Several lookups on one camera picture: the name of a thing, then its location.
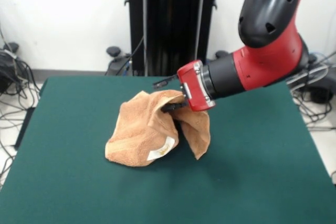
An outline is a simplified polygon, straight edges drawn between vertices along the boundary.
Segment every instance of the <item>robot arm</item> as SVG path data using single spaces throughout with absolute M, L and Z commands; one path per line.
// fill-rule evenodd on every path
M 245 47 L 205 66 L 190 62 L 177 72 L 191 109 L 208 110 L 215 99 L 269 86 L 305 68 L 309 54 L 295 26 L 299 3 L 245 0 L 238 26 Z

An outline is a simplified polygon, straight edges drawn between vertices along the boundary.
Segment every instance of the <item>towel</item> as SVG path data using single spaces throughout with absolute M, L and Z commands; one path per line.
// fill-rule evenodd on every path
M 183 101 L 181 91 L 164 90 L 150 94 L 141 91 L 122 103 L 114 133 L 105 146 L 105 157 L 132 167 L 151 164 L 178 145 L 177 120 L 195 158 L 200 159 L 210 144 L 208 113 L 193 112 L 188 106 L 168 113 L 161 111 L 167 103 Z

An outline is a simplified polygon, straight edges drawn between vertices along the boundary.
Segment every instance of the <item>green tablecloth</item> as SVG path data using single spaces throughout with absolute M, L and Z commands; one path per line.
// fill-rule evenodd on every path
M 336 190 L 284 83 L 218 100 L 199 161 L 181 137 L 148 167 L 108 162 L 120 104 L 154 80 L 50 78 L 0 223 L 336 223 Z

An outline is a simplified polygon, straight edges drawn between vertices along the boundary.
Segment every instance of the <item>towel label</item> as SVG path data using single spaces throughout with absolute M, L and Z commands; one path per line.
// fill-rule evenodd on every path
M 164 143 L 164 145 L 160 149 L 149 152 L 147 161 L 151 161 L 151 160 L 163 157 L 168 152 L 170 152 L 170 150 L 173 148 L 174 144 L 175 144 L 175 139 L 168 136 L 166 138 L 166 142 Z

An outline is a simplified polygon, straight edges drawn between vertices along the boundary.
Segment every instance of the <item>black metal frame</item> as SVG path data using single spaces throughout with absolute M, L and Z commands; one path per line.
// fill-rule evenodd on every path
M 170 76 L 192 60 L 205 63 L 214 3 L 215 0 L 129 0 L 132 51 L 144 36 L 144 45 L 132 59 L 135 74 Z

